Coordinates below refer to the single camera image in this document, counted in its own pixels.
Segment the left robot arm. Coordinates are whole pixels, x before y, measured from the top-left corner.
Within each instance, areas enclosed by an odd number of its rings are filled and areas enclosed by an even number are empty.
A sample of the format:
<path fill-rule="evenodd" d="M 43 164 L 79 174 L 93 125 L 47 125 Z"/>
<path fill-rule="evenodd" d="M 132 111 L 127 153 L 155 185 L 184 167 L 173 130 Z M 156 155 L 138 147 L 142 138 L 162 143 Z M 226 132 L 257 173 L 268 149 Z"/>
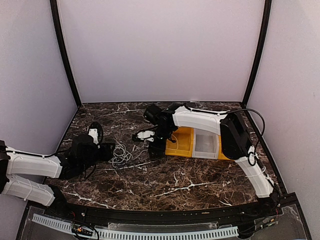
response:
<path fill-rule="evenodd" d="M 114 143 L 100 143 L 95 137 L 82 134 L 67 150 L 51 155 L 21 152 L 0 142 L 0 193 L 50 207 L 60 218 L 67 218 L 70 206 L 58 187 L 23 178 L 35 175 L 69 180 L 113 157 Z"/>

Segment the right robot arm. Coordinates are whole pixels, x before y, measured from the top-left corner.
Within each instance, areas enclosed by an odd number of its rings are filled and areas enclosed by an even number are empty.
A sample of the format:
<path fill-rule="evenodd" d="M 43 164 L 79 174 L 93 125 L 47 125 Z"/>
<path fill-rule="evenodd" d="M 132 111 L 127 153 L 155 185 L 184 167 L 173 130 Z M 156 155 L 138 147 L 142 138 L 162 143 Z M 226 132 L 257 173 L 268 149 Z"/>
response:
<path fill-rule="evenodd" d="M 138 132 L 136 137 L 150 142 L 150 155 L 163 155 L 166 141 L 172 139 L 174 131 L 179 127 L 218 135 L 223 155 L 241 167 L 252 184 L 257 199 L 261 200 L 255 205 L 255 213 L 260 217 L 266 217 L 274 210 L 274 201 L 279 198 L 280 192 L 258 157 L 257 146 L 251 141 L 240 110 L 201 110 L 180 103 L 173 103 L 161 109 L 152 104 L 147 107 L 143 116 L 153 127 Z"/>

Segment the yellow bin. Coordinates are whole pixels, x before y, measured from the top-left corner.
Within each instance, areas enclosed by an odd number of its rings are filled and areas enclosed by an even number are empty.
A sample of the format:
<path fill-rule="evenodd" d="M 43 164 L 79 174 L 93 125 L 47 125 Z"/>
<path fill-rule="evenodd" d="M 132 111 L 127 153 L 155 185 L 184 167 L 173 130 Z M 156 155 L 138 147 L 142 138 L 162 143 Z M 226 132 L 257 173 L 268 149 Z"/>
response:
<path fill-rule="evenodd" d="M 172 140 L 166 140 L 165 155 L 191 158 L 194 145 L 194 129 L 179 127 L 171 135 Z"/>
<path fill-rule="evenodd" d="M 224 154 L 223 154 L 223 151 L 222 151 L 222 140 L 221 140 L 221 136 L 219 135 L 218 136 L 218 140 L 219 140 L 219 150 L 218 150 L 218 160 L 224 160 L 224 161 L 230 161 L 231 159 L 229 159 L 228 157 L 226 157 Z"/>

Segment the white translucent bin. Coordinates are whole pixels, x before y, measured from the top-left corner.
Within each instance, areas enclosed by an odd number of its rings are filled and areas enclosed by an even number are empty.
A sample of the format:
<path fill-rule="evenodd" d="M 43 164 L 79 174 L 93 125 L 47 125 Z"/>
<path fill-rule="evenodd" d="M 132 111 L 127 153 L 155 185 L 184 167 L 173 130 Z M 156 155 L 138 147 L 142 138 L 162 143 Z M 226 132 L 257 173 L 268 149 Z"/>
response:
<path fill-rule="evenodd" d="M 216 133 L 194 129 L 192 157 L 217 160 L 219 155 L 219 136 Z"/>

